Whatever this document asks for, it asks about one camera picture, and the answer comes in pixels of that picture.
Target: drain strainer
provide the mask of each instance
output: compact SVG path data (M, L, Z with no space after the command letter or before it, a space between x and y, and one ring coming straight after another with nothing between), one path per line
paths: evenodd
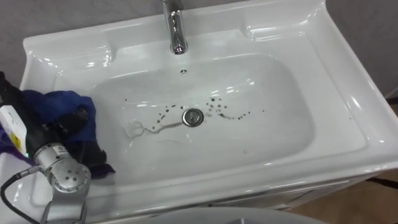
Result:
M199 126L203 122L203 113L199 109L189 109L182 114L182 122L188 127Z

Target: floor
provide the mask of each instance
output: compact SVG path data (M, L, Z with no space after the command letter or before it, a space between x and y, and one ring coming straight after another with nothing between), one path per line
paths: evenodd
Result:
M398 181L398 169L379 178ZM289 212L331 224L398 223L398 190L364 181Z

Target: sink basin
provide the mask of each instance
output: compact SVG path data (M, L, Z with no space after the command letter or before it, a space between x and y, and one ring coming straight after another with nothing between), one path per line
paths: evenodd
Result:
M183 13L183 55L170 53L163 15L24 41L22 89L95 103L116 173L92 182L89 222L398 167L398 120L324 1ZM182 123L191 108L204 114L194 128ZM0 180L22 166L1 155ZM39 218L49 184L42 175L20 183L8 196Z
M112 150L108 157L120 170L115 175L120 184L270 162L304 150L314 137L310 111L291 71L269 55L212 58L116 76L96 85L90 96L103 136L99 143ZM202 110L204 122L195 128L181 125L187 108ZM128 138L125 131L134 121L149 131Z

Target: chrome faucet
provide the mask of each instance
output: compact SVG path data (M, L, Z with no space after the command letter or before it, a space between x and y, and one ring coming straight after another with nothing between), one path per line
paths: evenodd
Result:
M174 54L184 54L188 50L185 40L181 0L162 0L163 12L166 18L167 28L170 34L171 50Z

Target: blue cloth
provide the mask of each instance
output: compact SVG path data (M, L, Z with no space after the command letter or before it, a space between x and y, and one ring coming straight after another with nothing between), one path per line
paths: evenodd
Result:
M74 112L80 105L85 106L88 113L86 125L78 134L67 139L66 142L96 141L96 110L90 97L80 96L74 91L53 91L43 95L34 90L25 90L23 94L44 124L54 122L61 115Z
M25 96L26 103L37 113L43 124L52 123L58 117L73 113L79 106L84 106L88 114L85 126L62 143L68 145L68 143L74 142L96 142L96 110L90 97L80 96L74 91L53 91L43 95L34 90L25 90L22 94ZM17 151L6 132L0 126L0 154L2 152L13 154L18 159L34 164L31 159L24 157ZM94 170L95 173L92 173L92 176L95 177L98 174L97 176L101 175L100 178L106 176L109 172L114 172L113 168L108 164L93 167Z

